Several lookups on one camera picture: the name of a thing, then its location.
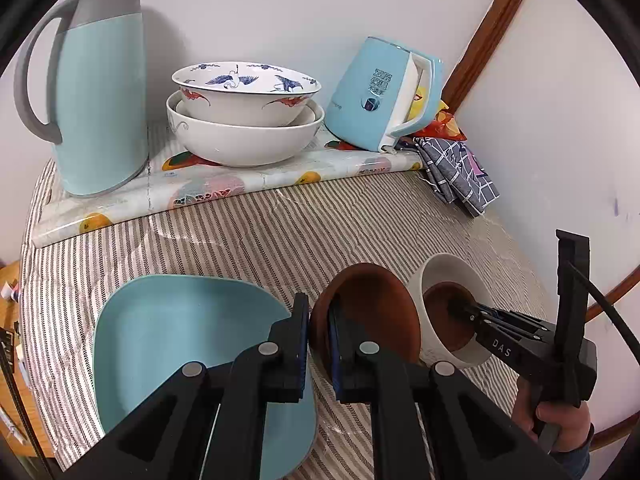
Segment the blue kettle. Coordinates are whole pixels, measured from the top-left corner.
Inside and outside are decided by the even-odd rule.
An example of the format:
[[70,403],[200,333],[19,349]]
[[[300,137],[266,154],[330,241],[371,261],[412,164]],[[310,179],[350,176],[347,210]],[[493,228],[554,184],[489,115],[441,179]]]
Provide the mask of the blue kettle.
[[[38,36],[61,18],[49,58],[47,113],[31,108],[27,71]],[[93,196],[126,183],[148,158],[146,61],[140,0],[64,0],[18,56],[14,99],[22,122],[54,145],[66,191]]]
[[[427,89],[421,113],[405,121],[418,85]],[[403,135],[433,121],[442,94],[442,62],[369,36],[327,107],[324,123],[336,137],[369,150],[392,150]]]

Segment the human hand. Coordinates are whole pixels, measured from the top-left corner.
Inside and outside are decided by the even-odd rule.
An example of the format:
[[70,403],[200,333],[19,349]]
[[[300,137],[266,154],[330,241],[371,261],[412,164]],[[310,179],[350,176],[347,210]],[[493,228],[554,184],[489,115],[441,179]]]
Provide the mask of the human hand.
[[[537,442],[538,436],[533,433],[531,385],[523,377],[518,377],[517,385],[518,395],[511,412],[511,420]],[[578,449],[589,436],[591,417],[585,401],[580,408],[565,402],[540,402],[536,409],[536,416],[543,422],[560,426],[560,434],[552,451],[568,452]]]

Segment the thermos handle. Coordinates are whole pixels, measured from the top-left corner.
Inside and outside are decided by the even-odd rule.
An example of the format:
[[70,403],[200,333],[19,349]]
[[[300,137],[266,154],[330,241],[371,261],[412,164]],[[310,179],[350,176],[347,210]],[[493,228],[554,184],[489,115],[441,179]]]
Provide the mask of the thermos handle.
[[31,108],[31,103],[29,102],[29,94],[27,92],[27,72],[29,69],[29,62],[31,60],[31,53],[33,52],[33,46],[35,45],[40,33],[47,26],[47,23],[55,18],[64,18],[65,16],[73,15],[77,6],[78,0],[65,0],[64,2],[60,2],[52,7],[31,31],[31,34],[20,51],[18,63],[15,67],[14,101],[20,119],[32,133],[41,139],[53,142],[54,144],[62,143],[60,128],[56,123],[42,123],[33,112],[33,108]]
[[419,130],[431,124],[436,116],[440,97],[442,96],[442,67],[443,63],[437,57],[427,56],[426,54],[410,54],[418,67],[423,70],[430,70],[431,77],[429,80],[429,97],[426,104],[422,107],[421,113],[405,123],[398,124],[395,128],[387,133],[392,137],[401,137],[403,135],[414,134]]

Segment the teal tray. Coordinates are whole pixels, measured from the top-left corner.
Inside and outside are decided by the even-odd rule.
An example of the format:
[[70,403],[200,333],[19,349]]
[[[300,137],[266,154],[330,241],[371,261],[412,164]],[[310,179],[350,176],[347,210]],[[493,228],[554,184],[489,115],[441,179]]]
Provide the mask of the teal tray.
[[[121,286],[104,305],[94,334],[94,391],[105,432],[188,361],[233,361],[265,341],[289,311],[247,282],[153,274]],[[317,415],[311,374],[303,399],[267,406],[260,480],[293,471],[310,452]]]

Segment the blue sleeve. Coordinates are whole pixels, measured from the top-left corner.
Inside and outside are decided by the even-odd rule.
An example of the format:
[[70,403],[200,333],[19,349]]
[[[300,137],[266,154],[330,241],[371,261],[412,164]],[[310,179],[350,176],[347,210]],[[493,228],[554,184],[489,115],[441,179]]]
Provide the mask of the blue sleeve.
[[553,457],[574,480],[580,480],[589,467],[589,446],[591,445],[592,438],[593,424],[589,430],[587,440],[578,449],[566,453],[553,452],[549,455]]

